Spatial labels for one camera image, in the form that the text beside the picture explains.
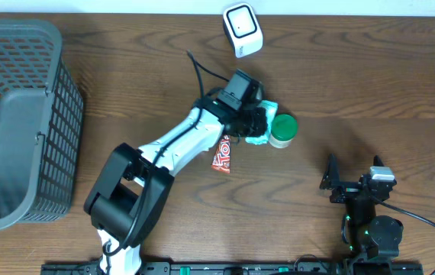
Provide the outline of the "teal snack packet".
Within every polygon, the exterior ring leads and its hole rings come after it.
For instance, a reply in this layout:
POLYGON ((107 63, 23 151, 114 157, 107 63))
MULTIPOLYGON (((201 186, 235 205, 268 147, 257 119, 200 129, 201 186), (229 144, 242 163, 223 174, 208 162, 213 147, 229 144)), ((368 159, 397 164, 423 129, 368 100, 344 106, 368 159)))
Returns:
POLYGON ((258 107, 264 108, 266 111, 266 123, 267 123, 266 131, 264 134, 260 135, 259 137, 246 137, 245 141, 248 144, 263 145, 269 142, 269 136, 271 134, 271 129, 272 129, 272 121, 276 116, 276 112, 278 110, 278 103, 271 102, 268 100, 263 100, 261 101, 261 103, 258 104, 258 107))

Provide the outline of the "green lid jar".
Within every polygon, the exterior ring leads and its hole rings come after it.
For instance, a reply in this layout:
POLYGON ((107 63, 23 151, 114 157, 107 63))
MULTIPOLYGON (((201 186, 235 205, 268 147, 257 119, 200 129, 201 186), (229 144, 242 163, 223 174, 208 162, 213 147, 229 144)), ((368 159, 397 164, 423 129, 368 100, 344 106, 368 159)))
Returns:
POLYGON ((280 114, 272 120, 269 143, 275 148, 286 148, 298 132, 297 120, 287 114, 280 114))

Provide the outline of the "red Top chocolate bar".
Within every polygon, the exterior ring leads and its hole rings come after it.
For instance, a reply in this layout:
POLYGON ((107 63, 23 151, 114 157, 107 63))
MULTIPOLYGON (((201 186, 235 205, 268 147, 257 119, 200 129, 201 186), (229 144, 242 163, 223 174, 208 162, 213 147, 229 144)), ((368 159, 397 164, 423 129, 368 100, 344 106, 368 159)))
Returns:
POLYGON ((217 143, 217 149, 215 151, 211 168, 213 170, 230 174, 230 136, 224 135, 217 143))

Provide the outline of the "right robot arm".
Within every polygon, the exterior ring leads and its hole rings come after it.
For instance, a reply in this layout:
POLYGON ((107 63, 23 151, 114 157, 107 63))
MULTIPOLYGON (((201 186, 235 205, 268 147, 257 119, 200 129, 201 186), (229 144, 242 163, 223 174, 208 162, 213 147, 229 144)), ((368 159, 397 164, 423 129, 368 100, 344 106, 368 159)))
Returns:
POLYGON ((404 226, 395 218, 377 215, 375 207, 389 198, 396 184, 392 170, 378 156, 356 182, 342 181, 336 157, 328 157, 320 188, 331 191, 330 202, 346 206, 341 234, 352 253, 338 273, 393 273, 392 259, 399 255, 404 226))

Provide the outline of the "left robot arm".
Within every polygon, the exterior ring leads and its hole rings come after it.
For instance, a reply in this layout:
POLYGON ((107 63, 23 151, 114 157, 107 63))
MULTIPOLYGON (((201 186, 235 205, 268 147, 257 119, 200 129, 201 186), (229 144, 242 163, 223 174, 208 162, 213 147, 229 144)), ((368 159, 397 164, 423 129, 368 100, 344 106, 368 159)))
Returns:
POLYGON ((176 175, 222 135, 239 138, 266 133, 259 106, 263 84, 242 70, 224 88, 196 99, 188 116, 155 141, 133 148, 123 143, 108 157, 85 203, 102 242, 99 274, 136 274, 140 246, 163 211, 176 175))

